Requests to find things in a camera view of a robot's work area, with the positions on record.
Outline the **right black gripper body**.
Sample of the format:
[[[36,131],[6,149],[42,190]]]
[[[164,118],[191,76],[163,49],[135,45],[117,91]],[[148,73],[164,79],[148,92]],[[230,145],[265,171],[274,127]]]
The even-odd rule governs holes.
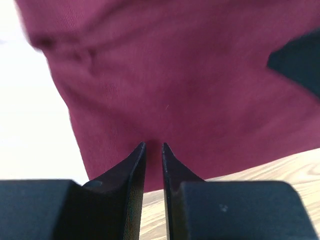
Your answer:
[[[287,42],[272,52],[267,67],[320,96],[320,30]]]

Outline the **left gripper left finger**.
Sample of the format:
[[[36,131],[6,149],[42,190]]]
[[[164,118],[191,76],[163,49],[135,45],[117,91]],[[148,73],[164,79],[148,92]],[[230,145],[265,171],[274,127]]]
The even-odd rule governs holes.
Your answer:
[[[140,143],[84,185],[68,179],[2,180],[3,240],[137,240],[147,160]]]

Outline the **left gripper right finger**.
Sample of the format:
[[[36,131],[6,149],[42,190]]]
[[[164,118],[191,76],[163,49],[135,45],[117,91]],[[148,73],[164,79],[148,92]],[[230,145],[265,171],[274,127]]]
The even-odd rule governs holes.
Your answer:
[[[205,181],[162,146],[169,240],[312,240],[314,226],[284,181]]]

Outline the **dark red t shirt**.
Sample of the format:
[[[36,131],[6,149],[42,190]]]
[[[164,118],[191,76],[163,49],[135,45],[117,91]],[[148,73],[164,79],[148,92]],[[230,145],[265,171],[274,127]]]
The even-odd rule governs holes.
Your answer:
[[[320,102],[267,68],[320,25],[317,0],[19,0],[90,179],[140,143],[145,191],[162,145],[203,179],[320,146]]]

